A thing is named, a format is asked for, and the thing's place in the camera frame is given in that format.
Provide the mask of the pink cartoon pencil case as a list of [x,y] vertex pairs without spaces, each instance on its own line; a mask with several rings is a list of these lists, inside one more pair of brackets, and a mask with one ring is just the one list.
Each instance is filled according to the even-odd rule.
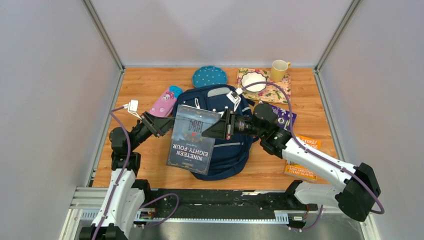
[[169,86],[157,99],[157,101],[150,108],[149,113],[156,117],[168,117],[177,101],[177,98],[183,90],[175,85]]

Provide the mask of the navy blue student backpack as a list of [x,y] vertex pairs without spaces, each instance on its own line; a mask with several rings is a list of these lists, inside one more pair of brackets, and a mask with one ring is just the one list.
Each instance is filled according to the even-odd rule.
[[[234,109],[235,104],[227,97],[228,93],[234,91],[236,91],[236,88],[227,84],[186,90],[177,97],[172,113],[177,112],[179,105],[187,105],[211,112],[223,112],[226,108],[229,108],[239,115],[251,117],[250,106],[255,103],[240,94],[239,105]],[[250,148],[257,140],[251,135],[243,134],[235,134],[230,140],[216,139],[211,153],[208,174],[193,173],[193,176],[202,181],[218,181],[237,175],[245,167]]]

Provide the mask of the dark blue 1984 book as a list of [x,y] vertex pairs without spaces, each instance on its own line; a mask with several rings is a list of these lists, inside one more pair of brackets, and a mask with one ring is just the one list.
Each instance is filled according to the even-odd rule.
[[188,105],[178,106],[166,165],[207,175],[215,139],[203,131],[221,119],[221,114]]

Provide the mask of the purple paperback book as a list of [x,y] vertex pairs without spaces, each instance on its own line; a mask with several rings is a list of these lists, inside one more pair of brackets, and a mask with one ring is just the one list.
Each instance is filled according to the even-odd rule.
[[290,121],[290,112],[284,108],[280,108],[277,107],[275,105],[270,105],[273,112],[277,115],[277,124],[280,128],[286,130],[286,131],[291,131],[291,125],[290,123],[292,122],[292,125],[295,124],[295,120],[297,117],[296,113],[292,113],[292,121]]

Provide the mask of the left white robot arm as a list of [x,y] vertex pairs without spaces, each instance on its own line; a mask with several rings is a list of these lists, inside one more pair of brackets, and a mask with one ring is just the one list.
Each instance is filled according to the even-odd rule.
[[173,117],[158,117],[144,112],[130,131],[110,113],[119,124],[109,133],[111,143],[111,177],[106,195],[97,216],[83,227],[80,240],[127,240],[140,207],[153,201],[147,180],[137,179],[141,154],[135,149],[149,137],[162,137],[174,125]]

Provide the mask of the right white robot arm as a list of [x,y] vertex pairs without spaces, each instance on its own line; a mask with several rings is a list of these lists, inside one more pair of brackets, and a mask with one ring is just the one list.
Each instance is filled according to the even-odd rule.
[[369,213],[384,214],[381,194],[371,166],[356,166],[331,157],[309,146],[278,125],[278,116],[268,103],[254,107],[252,116],[227,109],[220,120],[202,132],[202,136],[230,140],[235,134],[257,136],[262,149],[272,156],[306,167],[324,178],[327,184],[293,181],[287,188],[286,205],[293,210],[317,204],[339,208],[346,216],[364,222]]

